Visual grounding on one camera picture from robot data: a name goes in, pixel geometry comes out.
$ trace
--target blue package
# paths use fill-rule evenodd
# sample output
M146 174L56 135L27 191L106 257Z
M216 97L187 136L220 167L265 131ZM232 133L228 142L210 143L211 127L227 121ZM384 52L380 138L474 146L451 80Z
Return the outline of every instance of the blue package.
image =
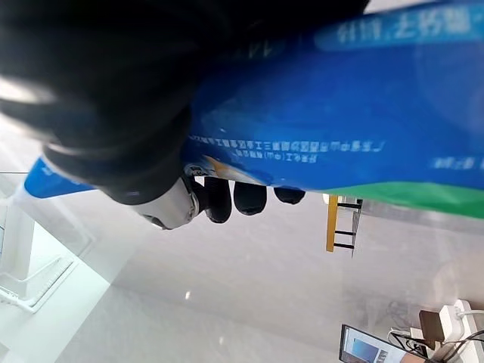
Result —
M483 59L482 1L250 44L207 70L185 172L484 218Z

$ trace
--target white floor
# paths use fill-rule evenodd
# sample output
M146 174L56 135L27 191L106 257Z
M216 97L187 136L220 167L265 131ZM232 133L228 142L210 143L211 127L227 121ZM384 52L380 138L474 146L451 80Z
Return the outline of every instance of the white floor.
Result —
M220 361L337 361L342 323L385 337L390 326L415 326L422 308L458 297L484 306L482 235L364 216L351 259L324 251L325 222L311 194L299 206L272 197L264 214L235 213L226 225L198 218L151 230L59 362L80 350L116 361L139 349L150 352L145 361L194 361L193 352L218 361L220 337L229 349ZM189 346L175 343L181 336ZM146 339L158 343L139 346ZM277 349L284 359L266 356Z

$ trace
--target black robotic finger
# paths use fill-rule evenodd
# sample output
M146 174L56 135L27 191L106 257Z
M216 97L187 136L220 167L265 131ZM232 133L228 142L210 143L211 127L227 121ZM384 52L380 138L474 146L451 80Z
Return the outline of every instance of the black robotic finger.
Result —
M246 216L261 213L267 203L267 189L261 185L236 182L234 203L237 210Z
M306 193L296 189L274 188L275 196L283 203L298 204Z
M204 182L207 195L206 216L214 223L225 223L232 211L228 181L207 176Z

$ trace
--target cable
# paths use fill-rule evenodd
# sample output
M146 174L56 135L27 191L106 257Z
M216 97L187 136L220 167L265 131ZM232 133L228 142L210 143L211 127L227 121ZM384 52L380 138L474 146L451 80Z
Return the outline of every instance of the cable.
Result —
M403 345L402 341L394 333L390 332L390 335L392 337L394 337L397 342L399 342L399 344L400 344L400 346L402 347L403 350L407 350L407 349L405 349L405 346Z
M466 312L458 312L457 316L462 318L464 315L472 315L472 314L484 314L484 310L468 310Z
M452 358L454 358L454 357L455 357L455 355L456 355L456 354L458 353L458 351L459 351L459 350L462 348L462 346L464 346L464 345L465 345L465 343L468 343L468 342L470 342L470 341L472 341L472 340L475 340L475 339L473 339L473 338L475 338L475 337L477 337L477 336L479 336L479 335L481 335L481 334L484 334L484 330L479 330L477 333L474 333L474 334L469 335L469 336L468 336L466 339L464 339L464 340L460 340L460 341L459 341L459 345L457 346L457 348L455 348L455 350L453 351L453 353L452 353L452 354L451 354L451 355L450 355L448 358L444 357L444 358L443 358L443 361L444 361L444 362L450 361Z

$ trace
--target computer screen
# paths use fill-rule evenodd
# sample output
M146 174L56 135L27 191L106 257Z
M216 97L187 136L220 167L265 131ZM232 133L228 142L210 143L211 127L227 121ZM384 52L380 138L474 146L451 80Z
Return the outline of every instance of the computer screen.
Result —
M425 363L430 360L343 325L341 330L340 361L345 363Z

